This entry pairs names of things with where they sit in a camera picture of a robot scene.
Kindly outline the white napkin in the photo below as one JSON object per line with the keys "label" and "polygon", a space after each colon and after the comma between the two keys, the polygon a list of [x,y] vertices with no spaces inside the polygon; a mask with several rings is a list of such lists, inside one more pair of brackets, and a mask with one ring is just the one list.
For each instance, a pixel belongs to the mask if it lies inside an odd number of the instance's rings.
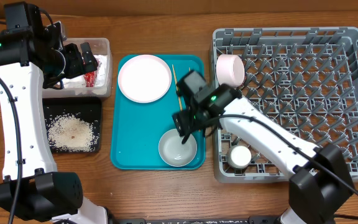
{"label": "white napkin", "polygon": [[[107,79],[107,65],[108,65],[108,58],[106,55],[95,55],[95,59],[98,61],[98,69],[97,71],[97,77],[96,82],[94,84],[94,87],[101,87],[104,85],[104,82]],[[64,88],[84,88],[86,87],[85,80],[83,78],[83,75],[80,75],[76,78],[64,78],[63,79],[63,86]]]}

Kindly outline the red snack wrapper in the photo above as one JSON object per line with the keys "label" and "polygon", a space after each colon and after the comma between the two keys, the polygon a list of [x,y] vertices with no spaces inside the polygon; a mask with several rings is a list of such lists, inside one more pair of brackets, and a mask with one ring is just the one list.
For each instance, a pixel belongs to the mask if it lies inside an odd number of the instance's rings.
{"label": "red snack wrapper", "polygon": [[96,82],[97,72],[89,72],[83,75],[83,78],[86,83],[86,87],[94,87]]}

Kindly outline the grey bowl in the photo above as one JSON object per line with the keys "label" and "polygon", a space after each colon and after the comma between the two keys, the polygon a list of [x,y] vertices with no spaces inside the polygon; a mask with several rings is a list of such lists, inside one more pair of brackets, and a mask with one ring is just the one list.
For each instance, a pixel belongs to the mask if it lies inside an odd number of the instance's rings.
{"label": "grey bowl", "polygon": [[158,153],[166,164],[172,167],[183,167],[195,158],[198,146],[194,136],[191,134],[184,144],[182,140],[183,137],[179,136],[176,129],[167,131],[160,138]]}

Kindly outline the wooden chopstick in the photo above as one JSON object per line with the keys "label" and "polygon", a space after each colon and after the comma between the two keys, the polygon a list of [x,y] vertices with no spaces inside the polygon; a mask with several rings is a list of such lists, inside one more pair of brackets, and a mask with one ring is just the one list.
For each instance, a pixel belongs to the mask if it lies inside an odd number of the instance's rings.
{"label": "wooden chopstick", "polygon": [[181,103],[181,97],[178,94],[179,89],[177,87],[177,76],[176,76],[174,64],[172,64],[172,72],[173,72],[173,77],[174,77],[174,81],[175,81],[175,88],[176,88],[176,94],[177,94],[177,98],[178,98],[178,104],[179,104],[180,111],[181,111],[181,110],[183,110],[183,106]]}

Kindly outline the white paper cup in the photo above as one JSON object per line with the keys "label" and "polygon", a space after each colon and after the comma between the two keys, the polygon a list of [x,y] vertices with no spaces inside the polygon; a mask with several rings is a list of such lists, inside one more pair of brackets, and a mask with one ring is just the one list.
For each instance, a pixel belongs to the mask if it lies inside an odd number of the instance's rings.
{"label": "white paper cup", "polygon": [[245,146],[233,146],[226,153],[226,162],[235,169],[245,169],[252,159],[250,150]]}

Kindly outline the large pink plate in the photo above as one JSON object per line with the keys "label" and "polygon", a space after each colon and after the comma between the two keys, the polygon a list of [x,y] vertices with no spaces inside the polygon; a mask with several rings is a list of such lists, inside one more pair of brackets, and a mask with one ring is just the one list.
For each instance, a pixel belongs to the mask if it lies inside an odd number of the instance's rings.
{"label": "large pink plate", "polygon": [[172,84],[168,64],[154,55],[138,55],[121,67],[118,78],[121,93],[136,103],[151,103],[163,97]]}

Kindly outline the small pink bowl with crumbs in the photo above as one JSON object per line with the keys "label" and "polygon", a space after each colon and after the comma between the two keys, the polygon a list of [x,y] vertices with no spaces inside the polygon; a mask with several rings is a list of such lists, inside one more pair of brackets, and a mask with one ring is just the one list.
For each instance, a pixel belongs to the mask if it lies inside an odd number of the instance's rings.
{"label": "small pink bowl with crumbs", "polygon": [[227,84],[233,88],[241,86],[245,78],[241,58],[237,55],[220,55],[216,62],[216,76],[220,85]]}

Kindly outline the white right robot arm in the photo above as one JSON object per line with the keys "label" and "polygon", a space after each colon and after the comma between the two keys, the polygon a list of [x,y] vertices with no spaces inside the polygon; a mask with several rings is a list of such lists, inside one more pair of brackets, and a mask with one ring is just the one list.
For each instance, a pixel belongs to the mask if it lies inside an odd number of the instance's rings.
{"label": "white right robot arm", "polygon": [[186,108],[172,118],[183,142],[208,127],[240,137],[272,162],[289,180],[289,208],[275,223],[334,223],[358,220],[358,190],[341,150],[316,144],[288,132],[227,85],[206,83],[195,70],[177,81]]}

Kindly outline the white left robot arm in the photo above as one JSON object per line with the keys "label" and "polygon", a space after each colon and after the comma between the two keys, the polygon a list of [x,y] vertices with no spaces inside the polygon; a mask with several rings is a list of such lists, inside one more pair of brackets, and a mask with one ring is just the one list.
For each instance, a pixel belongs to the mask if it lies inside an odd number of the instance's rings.
{"label": "white left robot arm", "polygon": [[42,92],[98,67],[88,43],[63,44],[60,22],[43,25],[45,11],[27,2],[4,6],[0,33],[0,108],[4,167],[0,207],[9,219],[54,223],[114,223],[108,208],[83,194],[74,172],[60,172],[52,156]]}

